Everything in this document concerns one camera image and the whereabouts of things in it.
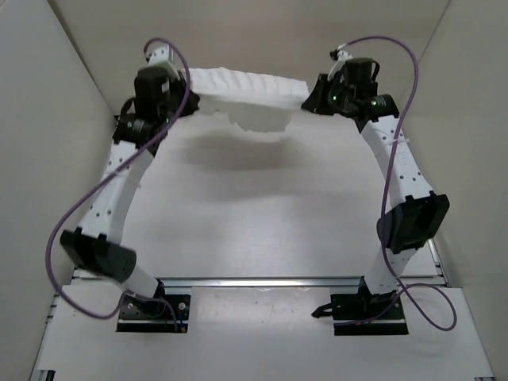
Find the white pleated skirt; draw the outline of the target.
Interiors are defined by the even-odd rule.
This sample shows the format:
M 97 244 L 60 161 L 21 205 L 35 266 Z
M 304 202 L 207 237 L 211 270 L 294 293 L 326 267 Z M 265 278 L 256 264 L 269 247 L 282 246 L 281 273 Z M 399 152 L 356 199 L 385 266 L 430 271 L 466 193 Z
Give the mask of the white pleated skirt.
M 224 114 L 255 133 L 281 133 L 308 99 L 307 83 L 287 77 L 219 68 L 192 68 L 191 90 L 204 115 Z

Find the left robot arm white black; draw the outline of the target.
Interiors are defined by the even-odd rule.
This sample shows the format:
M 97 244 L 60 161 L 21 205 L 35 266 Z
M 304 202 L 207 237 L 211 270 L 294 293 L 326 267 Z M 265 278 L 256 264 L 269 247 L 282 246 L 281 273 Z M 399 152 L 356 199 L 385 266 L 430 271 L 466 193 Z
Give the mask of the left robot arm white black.
M 156 316 L 164 311 L 166 296 L 159 281 L 141 268 L 136 252 L 122 245 L 122 234 L 140 181 L 168 127 L 193 114 L 199 97 L 191 92 L 189 73 L 171 75 L 163 67 L 140 69 L 134 87 L 134 97 L 116 120 L 102 184 L 77 226 L 61 233 L 60 244 L 77 268 L 139 295 L 138 306 Z

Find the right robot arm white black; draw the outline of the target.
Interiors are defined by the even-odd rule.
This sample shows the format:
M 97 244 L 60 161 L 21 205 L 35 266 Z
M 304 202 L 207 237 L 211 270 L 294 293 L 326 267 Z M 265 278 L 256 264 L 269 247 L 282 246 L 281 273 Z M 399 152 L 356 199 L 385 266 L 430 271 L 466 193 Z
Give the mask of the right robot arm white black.
M 399 125 L 402 115 L 389 94 L 379 94 L 380 65 L 372 58 L 343 56 L 321 73 L 301 106 L 312 114 L 339 114 L 354 121 L 371 149 L 388 189 L 376 224 L 379 253 L 360 280 L 356 310 L 373 318 L 396 291 L 409 259 L 434 237 L 450 207 L 424 178 Z

